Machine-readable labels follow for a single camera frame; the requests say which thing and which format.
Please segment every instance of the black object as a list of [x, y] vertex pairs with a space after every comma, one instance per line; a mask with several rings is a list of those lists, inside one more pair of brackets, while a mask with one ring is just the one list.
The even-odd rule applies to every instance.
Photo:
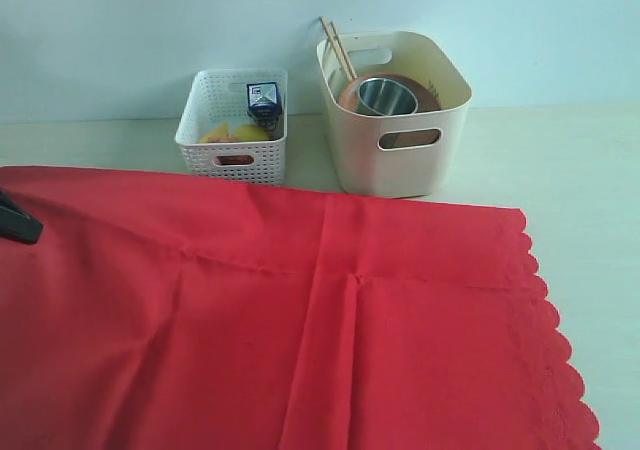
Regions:
[[40, 238], [43, 225], [11, 201], [0, 190], [0, 237], [34, 244]]

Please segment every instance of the perforated basket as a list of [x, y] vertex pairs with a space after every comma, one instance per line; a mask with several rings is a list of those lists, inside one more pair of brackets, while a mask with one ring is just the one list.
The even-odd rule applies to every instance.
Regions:
[[[198, 140], [223, 121], [249, 123], [248, 83], [276, 82], [280, 88], [283, 116], [274, 140], [249, 143], [206, 143]], [[282, 185], [287, 140], [287, 72], [283, 69], [205, 70], [191, 87], [175, 141], [193, 175]], [[247, 165], [222, 165], [220, 157], [248, 155]]]

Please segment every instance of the white table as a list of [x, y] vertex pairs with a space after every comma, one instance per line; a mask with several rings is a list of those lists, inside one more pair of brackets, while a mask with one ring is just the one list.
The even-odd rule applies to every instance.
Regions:
[[[319, 116], [290, 119], [288, 186], [340, 191]], [[0, 126], [0, 165], [184, 172], [177, 122]], [[605, 448], [640, 448], [640, 103], [471, 110], [446, 188], [520, 207]]]

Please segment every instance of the red tablecloth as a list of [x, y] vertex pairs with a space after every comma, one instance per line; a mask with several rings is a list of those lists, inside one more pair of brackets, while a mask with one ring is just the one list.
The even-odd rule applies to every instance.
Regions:
[[3, 449], [592, 449], [519, 210], [2, 168]]

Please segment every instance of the plastic bin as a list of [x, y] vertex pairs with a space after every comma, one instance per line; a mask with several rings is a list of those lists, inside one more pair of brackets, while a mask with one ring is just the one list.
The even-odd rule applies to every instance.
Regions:
[[[471, 88], [442, 50], [428, 37], [411, 32], [363, 33], [342, 36], [352, 58], [357, 52], [390, 53], [383, 63], [357, 66], [359, 75], [397, 73], [408, 76], [436, 95], [442, 110], [370, 117], [345, 110], [337, 101], [346, 79], [326, 40], [317, 46], [322, 71], [334, 165], [346, 192], [379, 197], [428, 195], [447, 180], [466, 118]], [[430, 145], [382, 148], [386, 134], [433, 130]]]
[[[283, 115], [268, 142], [206, 143], [198, 140], [223, 121], [235, 125], [251, 123], [247, 115], [248, 83], [276, 82], [280, 88]], [[175, 141], [193, 175], [282, 185], [287, 140], [287, 72], [283, 69], [205, 70], [191, 87]], [[220, 157], [248, 155], [247, 165], [221, 165]]]

